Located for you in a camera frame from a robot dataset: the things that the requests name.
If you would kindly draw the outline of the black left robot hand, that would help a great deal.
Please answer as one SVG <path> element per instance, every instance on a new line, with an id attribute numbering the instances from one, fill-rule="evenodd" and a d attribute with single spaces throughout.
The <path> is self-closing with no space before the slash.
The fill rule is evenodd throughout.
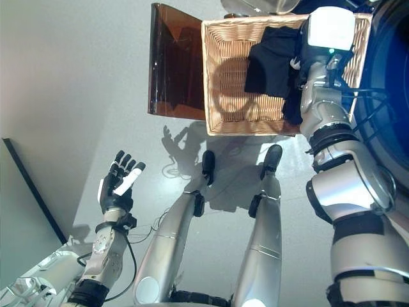
<path id="1" fill-rule="evenodd" d="M 134 203 L 132 187 L 145 167 L 145 163 L 136 162 L 123 150 L 116 154 L 108 173 L 98 186 L 97 200 L 103 214 L 114 208 L 131 211 Z"/>

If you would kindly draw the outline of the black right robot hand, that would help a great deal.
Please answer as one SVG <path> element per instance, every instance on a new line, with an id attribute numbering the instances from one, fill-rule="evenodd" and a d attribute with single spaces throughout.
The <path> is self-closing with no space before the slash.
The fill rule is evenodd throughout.
<path id="1" fill-rule="evenodd" d="M 295 45 L 291 66 L 298 70 L 295 86 L 307 88 L 313 65 L 322 65 L 323 77 L 331 81 L 345 68 L 353 56 L 355 33 L 353 12 L 336 7 L 322 6 L 311 12 L 302 23 Z"/>

